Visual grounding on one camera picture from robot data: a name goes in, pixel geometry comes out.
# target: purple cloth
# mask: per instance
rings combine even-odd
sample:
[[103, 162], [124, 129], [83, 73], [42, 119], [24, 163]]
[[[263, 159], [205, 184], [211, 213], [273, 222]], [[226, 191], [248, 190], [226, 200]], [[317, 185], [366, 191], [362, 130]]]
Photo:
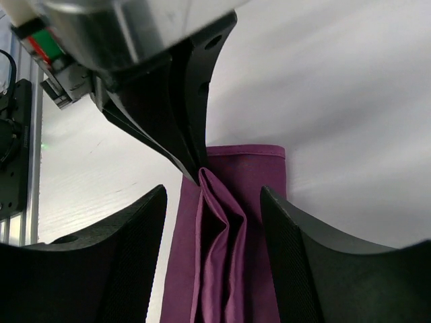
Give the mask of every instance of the purple cloth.
[[284, 149], [209, 147], [200, 187], [183, 178], [161, 323], [279, 323], [260, 210], [286, 197]]

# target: red stripe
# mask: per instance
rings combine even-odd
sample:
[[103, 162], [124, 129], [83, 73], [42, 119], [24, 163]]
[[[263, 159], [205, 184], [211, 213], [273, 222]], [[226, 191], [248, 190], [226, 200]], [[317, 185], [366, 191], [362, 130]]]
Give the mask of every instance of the red stripe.
[[31, 36], [28, 37], [27, 39], [30, 42], [30, 44], [33, 46], [34, 50], [38, 53], [38, 55], [40, 57], [42, 57], [42, 59], [45, 61], [45, 63], [48, 64], [48, 65], [51, 65], [51, 59], [44, 52], [44, 50], [42, 49], [42, 47], [39, 46], [39, 44], [37, 43], [37, 41], [35, 41], [35, 39], [33, 37], [31, 37]]

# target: black mounting plate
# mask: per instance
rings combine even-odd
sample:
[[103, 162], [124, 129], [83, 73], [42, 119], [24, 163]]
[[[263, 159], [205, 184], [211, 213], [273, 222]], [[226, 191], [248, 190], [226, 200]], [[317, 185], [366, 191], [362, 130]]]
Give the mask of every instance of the black mounting plate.
[[27, 205], [32, 113], [32, 83], [22, 79], [15, 85], [15, 108], [10, 119], [22, 128], [20, 150], [0, 169], [0, 220], [21, 213]]

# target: black bracket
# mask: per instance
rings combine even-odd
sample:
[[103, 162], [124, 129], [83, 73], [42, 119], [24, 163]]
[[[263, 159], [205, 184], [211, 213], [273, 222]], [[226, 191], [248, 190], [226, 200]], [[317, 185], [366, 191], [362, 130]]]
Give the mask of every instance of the black bracket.
[[98, 87], [93, 95], [111, 123], [167, 157], [196, 183], [199, 168], [207, 166], [209, 83], [236, 21], [236, 14], [229, 13], [130, 71], [100, 73], [110, 100], [98, 100], [103, 96]]
[[[5, 95], [0, 94], [0, 102]], [[0, 220], [27, 205], [32, 83], [22, 79], [0, 108]]]

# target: maroon fabric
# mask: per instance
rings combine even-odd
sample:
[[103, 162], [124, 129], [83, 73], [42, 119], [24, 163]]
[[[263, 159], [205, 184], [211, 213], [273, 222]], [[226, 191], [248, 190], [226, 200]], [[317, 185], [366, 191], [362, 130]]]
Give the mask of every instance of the maroon fabric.
[[183, 179], [161, 323], [279, 323], [260, 192], [286, 197], [284, 149], [208, 148], [200, 187]]

